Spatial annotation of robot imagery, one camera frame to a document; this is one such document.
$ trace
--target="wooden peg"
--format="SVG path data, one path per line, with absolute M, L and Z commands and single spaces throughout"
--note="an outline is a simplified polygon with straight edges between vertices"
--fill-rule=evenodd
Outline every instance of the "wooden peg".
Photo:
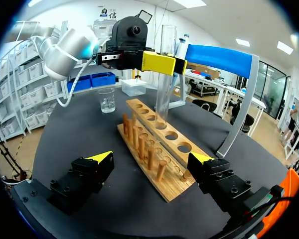
M 124 134 L 128 134 L 128 115 L 126 113 L 123 114 L 123 127 Z
M 149 147 L 149 154 L 148 154 L 148 170 L 153 169 L 153 163 L 154 163 L 154 147 Z
M 132 120 L 128 119 L 128 135 L 129 135 L 129 141 L 133 142 L 133 130 L 132 130 Z
M 145 139 L 143 136 L 139 136 L 139 149 L 140 149 L 140 159 L 144 160 L 145 155 Z
M 136 124 L 136 120 L 138 119 L 137 115 L 136 114 L 133 114 L 132 116 L 132 125 L 135 126 Z
M 137 126 L 133 126 L 133 143 L 134 143 L 134 149 L 136 150 L 139 147 L 138 138 L 139 138 L 139 128 Z
M 180 178 L 182 182 L 186 182 L 191 176 L 191 173 L 188 169 L 185 170 L 183 176 Z
M 157 180 L 158 182 L 160 182 L 160 181 L 161 181 L 161 178 L 163 177 L 163 174 L 164 174 L 166 165 L 167 165 L 167 162 L 166 162 L 165 160 L 161 160 L 161 161 L 159 162 L 159 165 L 158 165 L 158 171 L 157 171 L 157 175 L 156 175 L 156 180 Z

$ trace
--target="wooden test tube rack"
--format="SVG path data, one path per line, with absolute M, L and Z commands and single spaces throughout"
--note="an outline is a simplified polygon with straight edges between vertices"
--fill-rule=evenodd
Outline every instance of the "wooden test tube rack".
M 190 177 L 188 180 L 183 182 L 182 176 L 185 172 L 185 168 L 160 143 L 155 141 L 155 138 L 152 136 L 152 134 L 138 120 L 135 121 L 135 125 L 132 127 L 133 129 L 136 129 L 137 127 L 138 137 L 143 137 L 146 141 L 144 159 L 140 159 L 139 142 L 137 144 L 137 148 L 134 147 L 134 135 L 136 135 L 136 133 L 131 133 L 131 139 L 131 136 L 129 137 L 129 129 L 127 129 L 126 133 L 124 133 L 124 124 L 119 124 L 118 130 L 141 170 L 157 189 L 157 191 L 163 196 L 163 198 L 167 202 L 170 202 L 178 195 L 183 193 L 187 188 L 189 188 L 195 182 L 195 180 Z M 154 148 L 154 155 L 152 156 L 152 163 L 150 163 L 151 170 L 149 170 L 148 160 L 152 154 L 151 147 Z M 164 166 L 164 163 L 160 164 L 160 162 L 164 160 L 167 162 L 166 166 Z M 158 174 L 159 165 L 161 167 L 160 172 L 162 173 Z
M 207 153 L 201 150 L 169 123 L 167 123 L 165 129 L 155 128 L 155 112 L 139 99 L 128 100 L 126 101 L 126 104 L 131 109 L 132 113 L 137 115 L 140 122 L 150 129 L 151 133 L 158 138 L 164 147 L 166 147 L 184 166 L 187 166 L 188 154 L 191 151 L 208 156 Z M 187 149 L 187 152 L 180 151 L 179 147 Z

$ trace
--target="black round table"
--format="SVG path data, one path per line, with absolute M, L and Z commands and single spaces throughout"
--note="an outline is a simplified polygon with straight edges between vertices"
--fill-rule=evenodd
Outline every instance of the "black round table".
M 137 98 L 153 108 L 156 91 L 147 89 Z M 117 130 L 123 113 L 131 116 L 125 102 L 129 99 L 132 98 L 116 89 L 116 110 L 110 114 L 101 112 L 96 92 L 75 95 L 67 108 L 58 105 L 41 136 L 33 178 L 49 188 L 50 180 L 66 174 L 79 156 L 112 150 L 115 169 L 101 191 L 92 194 L 71 217 L 87 227 L 125 235 L 204 239 L 220 232 L 229 215 L 197 184 L 167 203 L 143 174 Z M 231 127 L 188 102 L 169 110 L 168 122 L 210 156 L 215 156 Z M 261 186 L 280 184 L 287 172 L 276 158 L 243 133 L 238 134 L 225 159 L 237 175 L 252 181 L 254 192 Z

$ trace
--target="glass cylinder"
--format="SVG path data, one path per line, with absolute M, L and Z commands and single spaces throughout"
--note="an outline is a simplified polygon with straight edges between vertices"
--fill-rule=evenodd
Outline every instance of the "glass cylinder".
M 164 24 L 161 30 L 161 54 L 175 54 L 176 27 L 170 24 Z M 173 76 L 159 74 L 157 97 L 155 107 L 155 127 L 165 129 L 168 115 L 168 105 L 170 100 L 171 84 Z
M 170 53 L 175 55 L 176 35 L 176 26 L 163 24 L 163 26 L 161 27 L 161 54 Z

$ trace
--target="glass door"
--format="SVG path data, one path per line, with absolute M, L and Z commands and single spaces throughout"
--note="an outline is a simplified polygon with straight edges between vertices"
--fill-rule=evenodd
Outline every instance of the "glass door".
M 285 74 L 271 66 L 267 66 L 261 101 L 267 107 L 264 111 L 275 119 L 278 116 L 279 108 L 283 101 L 287 83 L 286 79 Z
M 261 99 L 261 96 L 263 94 L 263 89 L 265 85 L 266 80 L 266 72 L 267 72 L 267 64 L 264 62 L 259 62 L 259 68 L 258 68 L 258 77 L 256 82 L 256 88 L 254 92 L 254 97 L 258 100 Z

